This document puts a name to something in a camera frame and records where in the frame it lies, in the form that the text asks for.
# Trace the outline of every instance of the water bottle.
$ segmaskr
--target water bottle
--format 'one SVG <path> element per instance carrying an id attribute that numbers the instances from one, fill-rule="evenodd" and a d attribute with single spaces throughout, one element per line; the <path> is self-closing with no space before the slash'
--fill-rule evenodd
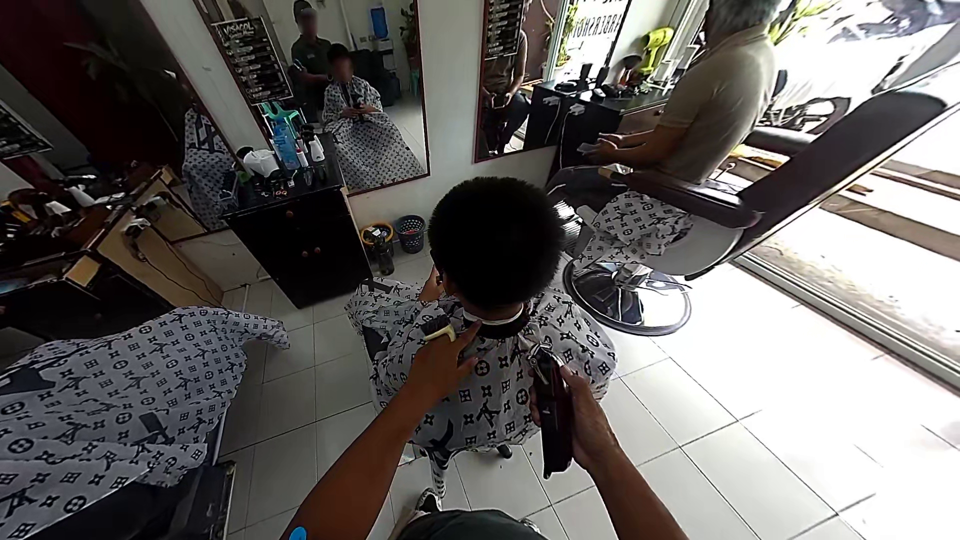
<path id="1" fill-rule="evenodd" d="M 288 171 L 300 168 L 297 159 L 297 142 L 286 122 L 274 122 L 274 149 Z"/>

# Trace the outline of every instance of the short hair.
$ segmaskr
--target short hair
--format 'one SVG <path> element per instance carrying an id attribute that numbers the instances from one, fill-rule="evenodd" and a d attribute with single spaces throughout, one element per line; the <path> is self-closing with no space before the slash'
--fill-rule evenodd
<path id="1" fill-rule="evenodd" d="M 330 63 L 344 58 L 349 60 L 350 51 L 343 43 L 334 43 L 330 45 L 329 50 L 326 51 L 326 60 Z"/>
<path id="2" fill-rule="evenodd" d="M 777 16 L 780 0 L 710 0 L 710 26 L 717 34 L 730 35 Z"/>
<path id="3" fill-rule="evenodd" d="M 482 308 L 526 302 L 553 280 L 564 228 L 543 190 L 516 178 L 478 177 L 433 209 L 431 255 L 464 298 Z"/>
<path id="4" fill-rule="evenodd" d="M 300 12 L 302 12 L 303 10 L 309 10 L 312 8 L 313 6 L 311 6 L 310 3 L 307 2 L 307 0 L 296 0 L 294 2 L 294 21 L 300 22 Z"/>

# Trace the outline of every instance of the yellow hair dryer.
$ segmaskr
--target yellow hair dryer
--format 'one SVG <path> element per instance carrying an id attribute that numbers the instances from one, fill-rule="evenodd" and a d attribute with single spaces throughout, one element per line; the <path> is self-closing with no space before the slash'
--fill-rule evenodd
<path id="1" fill-rule="evenodd" d="M 655 60 L 657 52 L 663 45 L 666 45 L 673 39 L 673 29 L 669 26 L 651 30 L 645 36 L 640 38 L 640 50 L 643 51 L 643 62 L 637 69 L 643 75 L 650 75 L 657 67 Z"/>

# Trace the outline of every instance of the price list board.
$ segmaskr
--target price list board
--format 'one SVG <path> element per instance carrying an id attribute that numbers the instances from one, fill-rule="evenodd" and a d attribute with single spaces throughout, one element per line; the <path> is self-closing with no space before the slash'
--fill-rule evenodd
<path id="1" fill-rule="evenodd" d="M 43 135 L 0 101 L 0 160 L 52 149 Z"/>
<path id="2" fill-rule="evenodd" d="M 487 48 L 484 60 L 516 54 L 520 44 L 524 0 L 487 1 Z"/>
<path id="3" fill-rule="evenodd" d="M 262 17 L 229 20 L 212 26 L 251 107 L 293 97 Z"/>

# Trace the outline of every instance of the armrest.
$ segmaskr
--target armrest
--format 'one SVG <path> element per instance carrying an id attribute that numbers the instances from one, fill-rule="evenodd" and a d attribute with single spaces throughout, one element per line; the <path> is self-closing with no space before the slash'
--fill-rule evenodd
<path id="1" fill-rule="evenodd" d="M 629 175 L 613 173 L 611 180 L 619 180 L 637 193 L 728 229 L 746 229 L 760 219 L 760 212 L 749 209 L 737 195 L 684 182 L 659 171 L 643 170 Z"/>
<path id="2" fill-rule="evenodd" d="M 754 128 L 743 143 L 747 146 L 753 146 L 760 150 L 773 152 L 793 158 L 800 154 L 807 146 L 817 138 L 816 135 L 785 130 L 783 128 Z"/>

